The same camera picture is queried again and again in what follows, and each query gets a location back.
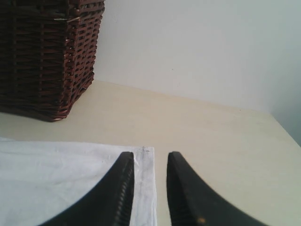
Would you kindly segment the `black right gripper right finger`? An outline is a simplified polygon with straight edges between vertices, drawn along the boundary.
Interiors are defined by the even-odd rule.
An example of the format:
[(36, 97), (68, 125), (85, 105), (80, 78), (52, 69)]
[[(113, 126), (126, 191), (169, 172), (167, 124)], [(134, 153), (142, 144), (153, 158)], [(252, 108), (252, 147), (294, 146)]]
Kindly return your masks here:
[(173, 226), (262, 226), (214, 191), (180, 152), (170, 152), (166, 177)]

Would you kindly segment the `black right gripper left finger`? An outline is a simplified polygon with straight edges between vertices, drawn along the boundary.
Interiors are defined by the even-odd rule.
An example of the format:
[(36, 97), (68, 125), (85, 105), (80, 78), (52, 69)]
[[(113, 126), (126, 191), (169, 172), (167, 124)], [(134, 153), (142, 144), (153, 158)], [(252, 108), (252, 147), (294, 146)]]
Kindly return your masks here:
[(134, 154), (122, 152), (104, 177), (43, 226), (128, 226), (134, 198)]

